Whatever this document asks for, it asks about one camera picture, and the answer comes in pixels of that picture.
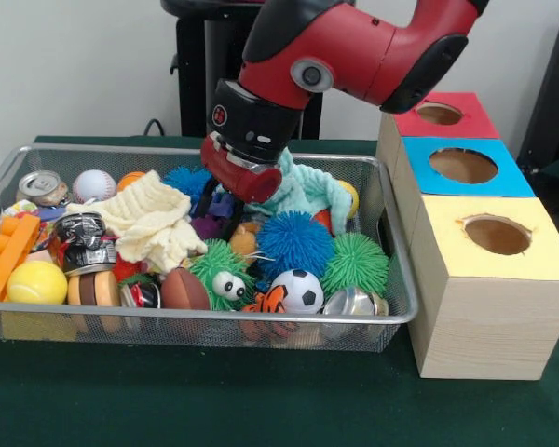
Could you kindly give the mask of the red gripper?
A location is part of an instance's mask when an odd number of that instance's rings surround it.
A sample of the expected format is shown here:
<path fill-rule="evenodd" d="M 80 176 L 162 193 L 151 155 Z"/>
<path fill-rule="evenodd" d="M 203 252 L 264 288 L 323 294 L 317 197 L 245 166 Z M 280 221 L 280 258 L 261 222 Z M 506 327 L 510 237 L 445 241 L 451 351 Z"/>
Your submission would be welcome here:
<path fill-rule="evenodd" d="M 203 166 L 229 192 L 216 192 L 216 217 L 229 220 L 236 213 L 236 198 L 245 203 L 266 202 L 279 189 L 282 174 L 278 164 L 255 163 L 236 156 L 218 141 L 219 137 L 219 133 L 208 135 L 200 156 Z"/>

